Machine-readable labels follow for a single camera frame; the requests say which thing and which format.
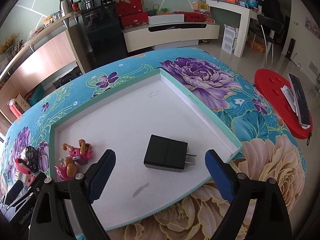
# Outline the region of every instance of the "white desk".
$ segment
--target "white desk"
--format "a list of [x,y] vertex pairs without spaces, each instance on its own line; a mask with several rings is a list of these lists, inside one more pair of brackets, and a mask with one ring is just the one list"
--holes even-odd
[[214,1],[214,0],[206,0],[206,3],[210,7],[220,8],[220,9],[224,9],[224,10],[228,10],[228,11],[232,11],[232,12],[236,12],[236,13],[241,14],[239,33],[238,33],[238,39],[237,39],[237,46],[236,46],[234,55],[237,57],[242,57],[245,40],[247,38],[250,18],[257,20],[258,13],[254,12],[246,7],[232,4],[232,3],[218,2],[218,1]]

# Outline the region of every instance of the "red stool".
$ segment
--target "red stool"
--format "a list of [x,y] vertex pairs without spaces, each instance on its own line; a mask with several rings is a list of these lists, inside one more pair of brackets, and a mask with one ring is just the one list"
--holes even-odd
[[281,89],[283,86],[291,87],[288,80],[269,69],[259,69],[254,75],[254,83],[257,90],[266,98],[282,118],[289,131],[295,138],[306,139],[312,132],[312,119],[310,116],[310,128],[304,130],[298,121],[297,114],[291,109]]

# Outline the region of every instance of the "orange flowers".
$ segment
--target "orange flowers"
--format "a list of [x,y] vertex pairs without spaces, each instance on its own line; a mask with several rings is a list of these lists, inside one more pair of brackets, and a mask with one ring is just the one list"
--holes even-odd
[[5,38],[4,45],[0,45],[0,54],[5,53],[14,43],[15,39],[19,37],[18,34],[12,34],[9,38]]

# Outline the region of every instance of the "bag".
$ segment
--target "bag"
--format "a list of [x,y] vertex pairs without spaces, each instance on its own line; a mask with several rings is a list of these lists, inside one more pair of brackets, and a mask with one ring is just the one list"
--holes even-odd
[[133,15],[127,15],[120,17],[122,28],[129,29],[141,25],[147,25],[149,23],[148,13],[141,12]]
[[124,0],[116,3],[117,14],[119,17],[142,12],[141,0]]

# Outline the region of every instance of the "black chair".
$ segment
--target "black chair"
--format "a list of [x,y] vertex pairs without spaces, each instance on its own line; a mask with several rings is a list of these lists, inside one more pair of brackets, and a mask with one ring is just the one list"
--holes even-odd
[[258,15],[258,20],[260,25],[256,26],[256,25],[250,25],[249,26],[249,30],[251,32],[254,33],[254,38],[253,38],[253,42],[252,42],[252,47],[253,47],[253,43],[254,43],[254,39],[256,38],[256,35],[264,38],[265,41],[265,45],[266,45],[266,67],[267,67],[267,41],[272,43],[272,58],[271,58],[271,66],[272,66],[272,61],[273,61],[273,44],[275,43],[275,40],[270,37],[270,35],[266,35],[265,34],[265,30],[263,28],[268,28],[272,31],[275,31],[276,33],[281,33],[282,29],[283,29],[283,24],[275,19],[272,19],[270,17],[266,17],[263,15]]

